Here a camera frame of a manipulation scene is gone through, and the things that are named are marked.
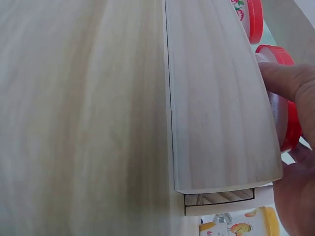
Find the red lid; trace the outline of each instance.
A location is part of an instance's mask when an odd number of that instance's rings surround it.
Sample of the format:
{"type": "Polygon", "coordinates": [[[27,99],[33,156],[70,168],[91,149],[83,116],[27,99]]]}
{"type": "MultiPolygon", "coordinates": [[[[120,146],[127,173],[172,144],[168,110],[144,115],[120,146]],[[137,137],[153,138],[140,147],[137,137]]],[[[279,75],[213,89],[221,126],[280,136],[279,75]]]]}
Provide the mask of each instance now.
{"type": "MultiPolygon", "coordinates": [[[[263,47],[267,47],[275,56],[277,62],[282,65],[294,65],[294,61],[290,54],[278,46],[260,45],[256,52],[259,53],[263,47]]],[[[296,106],[293,102],[288,101],[288,121],[285,139],[281,147],[281,152],[294,149],[302,135],[302,128],[299,122],[296,106]]]]}
{"type": "Polygon", "coordinates": [[[247,0],[250,14],[250,43],[259,43],[263,31],[263,14],[260,0],[247,0]]]}

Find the jar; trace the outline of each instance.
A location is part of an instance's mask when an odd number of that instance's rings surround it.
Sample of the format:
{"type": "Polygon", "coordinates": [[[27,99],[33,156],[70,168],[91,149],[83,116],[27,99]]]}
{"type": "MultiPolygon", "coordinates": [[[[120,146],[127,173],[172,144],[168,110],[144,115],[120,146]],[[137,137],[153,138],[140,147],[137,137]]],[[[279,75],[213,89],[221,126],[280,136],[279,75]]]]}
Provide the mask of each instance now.
{"type": "Polygon", "coordinates": [[[263,14],[260,0],[231,0],[251,44],[260,42],[263,14]]]}
{"type": "MultiPolygon", "coordinates": [[[[260,45],[255,53],[258,63],[274,62],[283,65],[294,65],[289,53],[278,46],[260,45]]],[[[302,135],[302,128],[299,122],[296,106],[293,102],[267,92],[272,115],[276,124],[277,136],[281,152],[294,149],[302,135]]]]}

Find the human hand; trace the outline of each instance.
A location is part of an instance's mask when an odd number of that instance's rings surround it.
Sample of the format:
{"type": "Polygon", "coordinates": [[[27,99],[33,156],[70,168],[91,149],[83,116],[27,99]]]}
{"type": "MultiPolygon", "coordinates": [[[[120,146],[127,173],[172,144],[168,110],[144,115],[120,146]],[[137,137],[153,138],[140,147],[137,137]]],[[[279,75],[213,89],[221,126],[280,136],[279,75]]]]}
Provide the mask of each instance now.
{"type": "MultiPolygon", "coordinates": [[[[315,66],[259,64],[267,90],[295,102],[305,139],[315,148],[315,66]]],[[[296,163],[283,164],[274,182],[275,205],[291,236],[315,235],[315,151],[303,144],[289,152],[296,163]]]]}

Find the light wood surface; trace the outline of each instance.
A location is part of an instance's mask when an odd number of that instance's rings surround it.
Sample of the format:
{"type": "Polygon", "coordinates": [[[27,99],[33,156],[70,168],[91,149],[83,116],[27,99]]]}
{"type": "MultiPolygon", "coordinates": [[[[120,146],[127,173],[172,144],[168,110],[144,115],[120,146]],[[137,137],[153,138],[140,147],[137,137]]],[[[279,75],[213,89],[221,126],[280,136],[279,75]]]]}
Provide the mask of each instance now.
{"type": "Polygon", "coordinates": [[[315,1],[262,0],[264,20],[277,45],[296,63],[315,63],[315,1]]]}
{"type": "Polygon", "coordinates": [[[240,210],[246,210],[250,208],[262,207],[271,205],[274,203],[274,191],[273,186],[263,186],[254,189],[254,198],[240,201],[229,202],[216,205],[198,205],[198,206],[186,206],[186,216],[197,215],[213,215],[220,213],[235,212],[240,210]]]}
{"type": "Polygon", "coordinates": [[[254,198],[254,189],[244,189],[231,192],[205,193],[185,195],[186,206],[213,205],[238,202],[254,198]]]}
{"type": "Polygon", "coordinates": [[[164,49],[161,0],[0,0],[0,235],[198,235],[164,49]]]}
{"type": "Polygon", "coordinates": [[[265,86],[230,0],[166,0],[176,189],[248,189],[282,177],[265,86]]]}

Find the plastic container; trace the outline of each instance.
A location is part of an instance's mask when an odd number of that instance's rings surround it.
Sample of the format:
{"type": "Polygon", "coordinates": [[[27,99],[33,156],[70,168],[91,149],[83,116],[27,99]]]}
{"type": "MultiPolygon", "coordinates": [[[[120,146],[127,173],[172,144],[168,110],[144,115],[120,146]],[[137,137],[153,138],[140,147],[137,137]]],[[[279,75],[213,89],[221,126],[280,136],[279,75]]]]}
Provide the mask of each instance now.
{"type": "MultiPolygon", "coordinates": [[[[283,65],[294,65],[289,53],[278,46],[260,45],[255,53],[258,63],[275,62],[283,65]]],[[[296,106],[274,93],[268,92],[273,118],[281,152],[294,149],[302,135],[302,128],[297,115],[296,106]]]]}
{"type": "Polygon", "coordinates": [[[251,44],[260,42],[263,13],[260,0],[231,0],[251,44]]]}
{"type": "Polygon", "coordinates": [[[201,224],[199,227],[200,236],[280,235],[277,214],[272,207],[258,207],[245,214],[242,213],[230,218],[231,220],[229,222],[223,220],[214,220],[210,223],[201,224]]]}

